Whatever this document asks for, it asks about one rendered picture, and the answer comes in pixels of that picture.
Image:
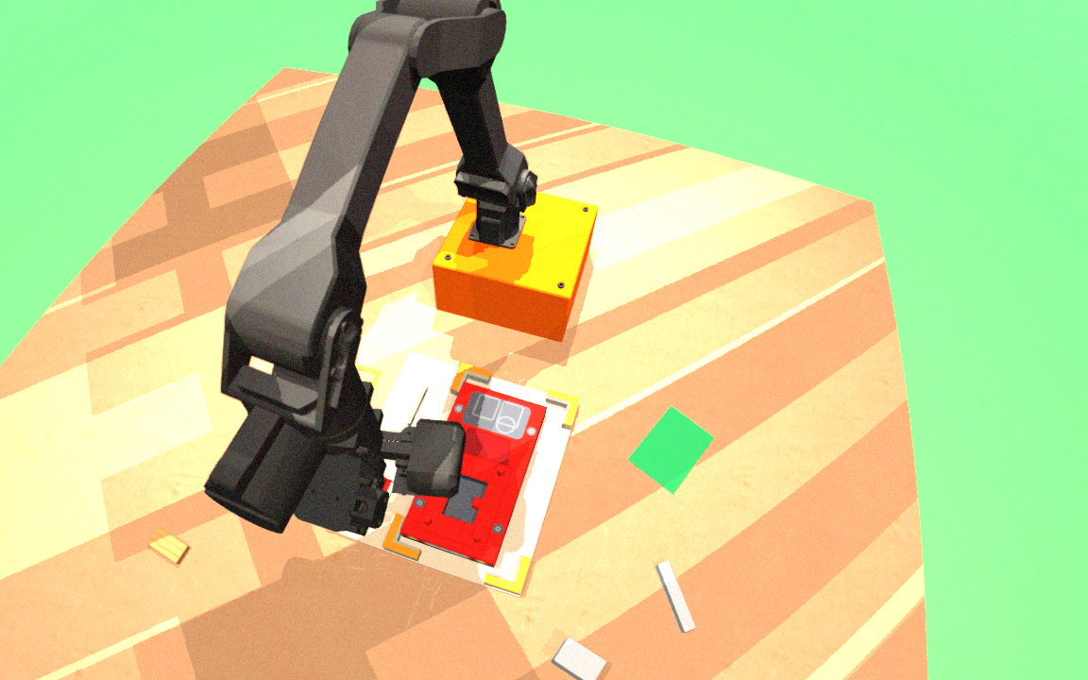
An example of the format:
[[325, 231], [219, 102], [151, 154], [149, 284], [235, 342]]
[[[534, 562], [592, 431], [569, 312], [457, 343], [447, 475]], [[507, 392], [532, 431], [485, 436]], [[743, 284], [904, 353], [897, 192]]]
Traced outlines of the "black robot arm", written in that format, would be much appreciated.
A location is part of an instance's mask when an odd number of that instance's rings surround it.
[[[463, 152], [457, 194], [478, 202], [467, 238], [517, 248], [537, 175], [502, 127], [491, 66], [506, 30], [500, 0], [379, 0], [354, 18], [288, 210], [247, 252], [228, 294], [220, 393], [247, 417], [205, 492], [231, 514], [275, 534], [293, 514], [363, 537], [382, 528], [387, 462], [363, 445], [327, 455], [319, 438], [348, 431], [366, 409], [360, 244], [426, 78]], [[273, 364], [272, 374], [249, 366], [251, 357]]]

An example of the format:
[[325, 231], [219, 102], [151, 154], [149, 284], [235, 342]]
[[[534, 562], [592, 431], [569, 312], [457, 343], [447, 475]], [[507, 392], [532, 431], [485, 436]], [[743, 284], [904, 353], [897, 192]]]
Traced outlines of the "white rectangular bar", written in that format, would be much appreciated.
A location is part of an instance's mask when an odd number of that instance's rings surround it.
[[670, 607], [673, 611], [673, 616], [676, 617], [678, 627], [681, 628], [681, 633], [687, 632], [687, 630], [695, 629], [696, 625], [692, 622], [692, 616], [687, 607], [687, 599], [684, 599], [681, 586], [679, 586], [676, 581], [676, 574], [673, 574], [670, 561], [662, 561], [656, 565], [655, 569], [657, 570], [657, 573], [659, 573], [662, 588], [664, 588], [666, 594], [668, 594], [668, 599], [671, 604]]

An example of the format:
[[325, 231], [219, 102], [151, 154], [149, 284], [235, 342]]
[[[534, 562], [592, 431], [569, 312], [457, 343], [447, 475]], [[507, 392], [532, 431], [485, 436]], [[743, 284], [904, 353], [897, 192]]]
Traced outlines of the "green flat rectangle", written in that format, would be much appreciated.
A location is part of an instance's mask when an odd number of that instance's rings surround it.
[[713, 438], [698, 423], [692, 422], [687, 415], [678, 412], [671, 406], [627, 461], [634, 463], [673, 494]]

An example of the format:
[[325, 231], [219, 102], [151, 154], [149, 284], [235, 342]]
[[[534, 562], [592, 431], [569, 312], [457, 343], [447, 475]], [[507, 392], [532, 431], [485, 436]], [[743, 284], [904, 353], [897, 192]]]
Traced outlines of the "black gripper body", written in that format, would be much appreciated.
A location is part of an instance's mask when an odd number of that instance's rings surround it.
[[421, 417], [417, 426], [406, 426], [400, 432], [381, 431], [382, 409], [371, 405], [374, 384], [362, 383], [366, 405], [360, 420], [336, 436], [319, 436], [327, 447], [327, 455], [355, 453], [363, 445], [382, 459], [396, 461], [398, 475], [407, 478], [409, 491], [433, 498], [456, 496], [465, 461], [466, 432], [461, 423]]

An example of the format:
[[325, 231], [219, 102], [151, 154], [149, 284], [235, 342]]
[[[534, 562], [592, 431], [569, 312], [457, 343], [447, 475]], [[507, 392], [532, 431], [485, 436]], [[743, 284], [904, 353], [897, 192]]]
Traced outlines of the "yellow rectangular outline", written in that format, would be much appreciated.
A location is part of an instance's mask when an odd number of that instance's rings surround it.
[[381, 375], [382, 372], [380, 370], [378, 370], [378, 369], [374, 369], [374, 367], [366, 367], [364, 364], [357, 364], [357, 369], [367, 371], [367, 373], [374, 373], [374, 374], [376, 374], [376, 376], [374, 378], [374, 382], [372, 382], [372, 384], [374, 384], [374, 388], [375, 388], [375, 386], [376, 386], [376, 384], [379, 382], [379, 378], [380, 378], [380, 375]]

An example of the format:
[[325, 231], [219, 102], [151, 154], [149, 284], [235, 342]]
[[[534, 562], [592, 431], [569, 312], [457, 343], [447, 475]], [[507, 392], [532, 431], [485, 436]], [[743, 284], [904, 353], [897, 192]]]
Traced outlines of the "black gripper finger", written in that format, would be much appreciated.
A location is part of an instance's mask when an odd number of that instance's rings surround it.
[[401, 495], [405, 495], [405, 496], [406, 495], [409, 495], [409, 496], [420, 496], [420, 495], [416, 494], [416, 492], [411, 492], [411, 491], [409, 491], [409, 489], [407, 489], [407, 485], [406, 485], [407, 478], [399, 477], [398, 475], [398, 469], [399, 468], [396, 467], [396, 478], [394, 478], [394, 482], [393, 482], [393, 485], [392, 485], [392, 487], [393, 487], [392, 492], [397, 492], [397, 494], [401, 494]]

